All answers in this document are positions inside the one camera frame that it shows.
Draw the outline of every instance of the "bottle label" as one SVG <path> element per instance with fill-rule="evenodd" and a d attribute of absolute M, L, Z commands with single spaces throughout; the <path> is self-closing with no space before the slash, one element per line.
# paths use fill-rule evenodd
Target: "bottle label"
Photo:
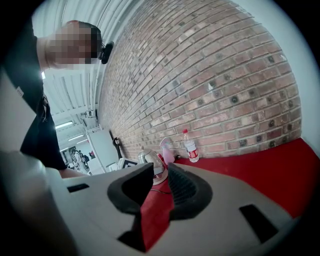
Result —
<path fill-rule="evenodd" d="M 186 151 L 188 152 L 189 158 L 196 158 L 198 156 L 198 152 L 195 144 L 186 146 L 185 148 L 186 148 Z"/>

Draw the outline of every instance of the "white ceiling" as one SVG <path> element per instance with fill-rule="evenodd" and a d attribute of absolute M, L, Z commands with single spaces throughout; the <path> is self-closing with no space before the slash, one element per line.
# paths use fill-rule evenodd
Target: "white ceiling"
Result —
<path fill-rule="evenodd" d="M 34 35 L 45 37 L 71 20 L 96 25 L 104 44 L 113 41 L 143 0 L 47 0 L 32 16 Z M 60 149 L 74 146 L 87 138 L 86 131 L 98 125 L 101 86 L 107 65 L 100 62 L 78 66 L 76 70 L 49 69 L 44 72 L 44 93 L 48 98 L 55 125 L 73 125 L 56 130 Z M 79 135 L 78 139 L 68 141 Z"/>

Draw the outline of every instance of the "man in black shirt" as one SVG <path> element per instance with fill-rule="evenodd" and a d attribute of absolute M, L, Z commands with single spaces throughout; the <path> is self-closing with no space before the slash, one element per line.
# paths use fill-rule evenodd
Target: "man in black shirt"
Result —
<path fill-rule="evenodd" d="M 101 50 L 101 32 L 94 25 L 72 20 L 54 34 L 37 38 L 30 19 L 4 60 L 8 78 L 36 114 L 20 151 L 41 160 L 46 167 L 59 170 L 63 178 L 83 174 L 67 168 L 62 159 L 41 73 L 49 68 L 91 64 Z"/>

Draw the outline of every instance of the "water bottle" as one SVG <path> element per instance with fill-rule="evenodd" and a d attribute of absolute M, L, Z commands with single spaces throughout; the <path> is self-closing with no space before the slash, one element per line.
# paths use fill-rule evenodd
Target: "water bottle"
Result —
<path fill-rule="evenodd" d="M 198 151 L 196 149 L 195 141 L 188 137 L 188 130 L 187 129 L 184 129 L 182 132 L 183 132 L 183 143 L 184 143 L 185 149 L 188 153 L 189 160 L 190 160 L 190 162 L 195 163 L 199 160 L 199 155 L 198 155 Z"/>

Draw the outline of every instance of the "neck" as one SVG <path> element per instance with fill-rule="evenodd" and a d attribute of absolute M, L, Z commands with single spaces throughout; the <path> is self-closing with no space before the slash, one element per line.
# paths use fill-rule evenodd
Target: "neck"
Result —
<path fill-rule="evenodd" d="M 48 39 L 46 37 L 39 37 L 36 41 L 36 53 L 41 71 L 45 71 L 50 68 L 48 62 L 47 42 Z"/>

